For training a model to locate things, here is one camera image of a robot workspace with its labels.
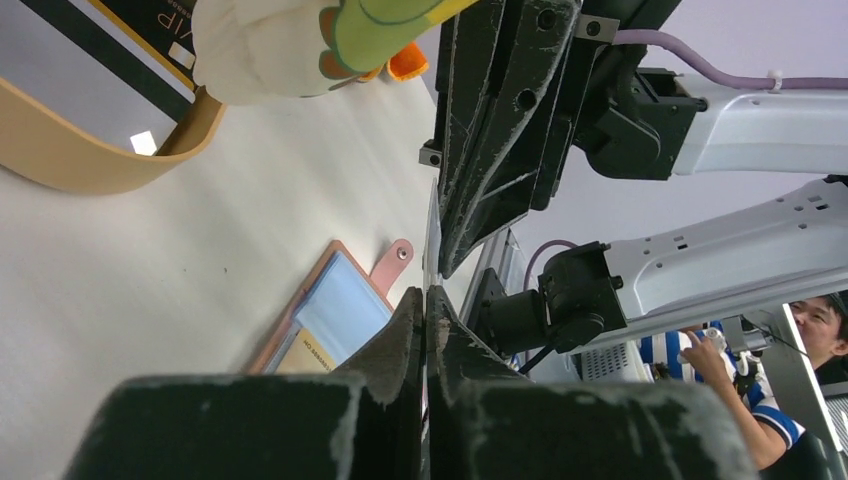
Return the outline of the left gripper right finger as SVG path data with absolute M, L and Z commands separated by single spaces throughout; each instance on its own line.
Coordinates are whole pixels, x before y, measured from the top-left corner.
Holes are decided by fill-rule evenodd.
M 426 294 L 434 479 L 755 479 L 727 409 L 701 385 L 539 384 Z

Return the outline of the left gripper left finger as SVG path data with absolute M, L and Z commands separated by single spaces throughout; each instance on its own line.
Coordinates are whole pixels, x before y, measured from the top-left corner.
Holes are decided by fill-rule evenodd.
M 329 373 L 136 377 L 103 401 L 69 479 L 416 479 L 423 294 Z

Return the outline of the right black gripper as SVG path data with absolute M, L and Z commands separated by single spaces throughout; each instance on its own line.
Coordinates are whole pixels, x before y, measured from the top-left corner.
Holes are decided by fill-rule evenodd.
M 670 177 L 706 101 L 685 93 L 675 73 L 641 67 L 646 41 L 617 45 L 614 39 L 625 30 L 660 29 L 677 6 L 477 1 L 442 25 L 436 76 L 441 276 L 451 277 L 478 245 L 529 207 L 546 209 L 572 146 L 607 178 Z M 530 201 L 540 154 L 512 149 L 547 91 L 554 100 Z

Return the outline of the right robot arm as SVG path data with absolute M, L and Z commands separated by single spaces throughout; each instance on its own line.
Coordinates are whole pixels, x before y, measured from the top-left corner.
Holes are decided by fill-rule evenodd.
M 546 208 L 571 148 L 598 174 L 777 171 L 813 180 L 665 233 L 552 257 L 529 293 L 497 301 L 485 335 L 512 354 L 603 345 L 847 285 L 847 83 L 722 80 L 641 64 L 673 1 L 478 1 L 441 29 L 436 135 L 451 276 L 480 244 Z

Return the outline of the black credit card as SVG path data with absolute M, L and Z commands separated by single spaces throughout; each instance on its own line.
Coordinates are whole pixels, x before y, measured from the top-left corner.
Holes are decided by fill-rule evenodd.
M 150 54 L 191 92 L 196 60 L 191 20 L 195 1 L 92 0 L 94 8 Z

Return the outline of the gold VIP credit card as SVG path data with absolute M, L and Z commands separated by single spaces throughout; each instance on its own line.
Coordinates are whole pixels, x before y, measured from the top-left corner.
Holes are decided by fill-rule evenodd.
M 327 373 L 337 366 L 316 337 L 301 327 L 272 369 L 278 374 Z

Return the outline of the white printed credit card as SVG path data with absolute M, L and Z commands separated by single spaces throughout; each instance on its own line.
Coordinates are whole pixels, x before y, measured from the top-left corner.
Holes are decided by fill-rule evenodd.
M 422 254 L 422 290 L 424 294 L 427 294 L 434 285 L 442 284 L 442 277 L 439 273 L 441 236 L 438 179 L 434 178 L 430 191 L 424 253 Z

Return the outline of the white black-striped credit card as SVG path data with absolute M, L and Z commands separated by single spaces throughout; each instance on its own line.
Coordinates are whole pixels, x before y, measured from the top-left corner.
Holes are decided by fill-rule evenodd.
M 89 1 L 1 3 L 1 77 L 95 138 L 142 155 L 195 102 Z

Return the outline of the yellow oval tray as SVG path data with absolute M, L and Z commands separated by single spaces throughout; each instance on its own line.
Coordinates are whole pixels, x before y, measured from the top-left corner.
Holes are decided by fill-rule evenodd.
M 226 106 L 198 92 L 154 156 L 105 143 L 33 97 L 1 81 L 1 166 L 35 183 L 81 195 L 139 189 L 196 157 L 211 143 Z

